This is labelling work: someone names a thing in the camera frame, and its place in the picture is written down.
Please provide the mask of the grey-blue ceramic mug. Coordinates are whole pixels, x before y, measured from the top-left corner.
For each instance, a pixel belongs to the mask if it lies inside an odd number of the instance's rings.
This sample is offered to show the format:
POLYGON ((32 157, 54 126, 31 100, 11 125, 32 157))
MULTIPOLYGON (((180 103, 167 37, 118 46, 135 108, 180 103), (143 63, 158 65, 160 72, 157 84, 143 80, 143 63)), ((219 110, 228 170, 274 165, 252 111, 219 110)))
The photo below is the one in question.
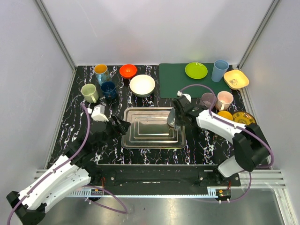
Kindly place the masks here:
POLYGON ((173 107, 171 110, 170 110, 170 113, 167 117, 167 124, 168 126, 170 126, 171 128, 174 129, 174 119, 176 118, 176 111, 175 111, 175 108, 173 107))

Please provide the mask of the dark blue mug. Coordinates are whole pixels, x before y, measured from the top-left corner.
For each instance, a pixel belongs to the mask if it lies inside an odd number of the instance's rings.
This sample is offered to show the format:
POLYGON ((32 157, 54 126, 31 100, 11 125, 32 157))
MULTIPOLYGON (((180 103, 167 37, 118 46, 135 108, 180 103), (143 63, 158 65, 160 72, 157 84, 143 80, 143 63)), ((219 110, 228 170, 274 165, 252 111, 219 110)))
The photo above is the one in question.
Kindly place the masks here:
POLYGON ((117 97, 116 86, 111 81, 103 82, 101 91, 106 99, 115 99, 117 97))

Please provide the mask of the light green mug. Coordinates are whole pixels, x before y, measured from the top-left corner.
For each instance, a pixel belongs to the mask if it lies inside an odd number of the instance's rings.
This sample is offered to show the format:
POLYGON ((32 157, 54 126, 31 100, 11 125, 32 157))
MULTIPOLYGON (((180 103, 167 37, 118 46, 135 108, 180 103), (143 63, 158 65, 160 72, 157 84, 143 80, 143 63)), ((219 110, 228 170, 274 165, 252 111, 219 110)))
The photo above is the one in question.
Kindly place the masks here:
POLYGON ((99 99, 98 91, 94 84, 86 84, 81 88, 81 93, 89 103, 96 103, 99 99))

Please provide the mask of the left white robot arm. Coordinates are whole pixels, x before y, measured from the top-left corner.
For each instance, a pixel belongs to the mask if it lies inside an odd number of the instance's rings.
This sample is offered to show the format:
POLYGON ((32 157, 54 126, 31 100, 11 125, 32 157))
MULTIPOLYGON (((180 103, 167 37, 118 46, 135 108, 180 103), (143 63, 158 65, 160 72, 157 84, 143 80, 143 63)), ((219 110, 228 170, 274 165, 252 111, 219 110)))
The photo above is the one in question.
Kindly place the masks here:
POLYGON ((34 183, 20 192, 12 191, 7 201, 24 225, 37 225, 57 202, 71 192, 86 185, 103 182, 101 169, 92 158, 96 150, 110 140, 127 133, 130 123, 112 116, 107 121, 87 119, 87 131, 83 140, 69 144, 57 161, 34 183))

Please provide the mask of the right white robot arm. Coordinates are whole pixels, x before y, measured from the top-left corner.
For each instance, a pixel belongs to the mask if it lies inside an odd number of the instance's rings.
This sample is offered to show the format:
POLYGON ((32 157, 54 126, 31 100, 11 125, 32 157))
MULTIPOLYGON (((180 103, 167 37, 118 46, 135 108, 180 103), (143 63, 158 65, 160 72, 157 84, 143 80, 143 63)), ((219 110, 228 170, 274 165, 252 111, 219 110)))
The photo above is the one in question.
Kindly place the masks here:
POLYGON ((268 156, 270 147, 257 124, 249 125, 225 119, 205 106, 196 106, 184 95, 173 101, 173 126, 188 124, 211 131, 233 145, 234 155, 219 164, 213 173, 214 183, 223 186, 230 176, 241 171, 252 172, 268 156))

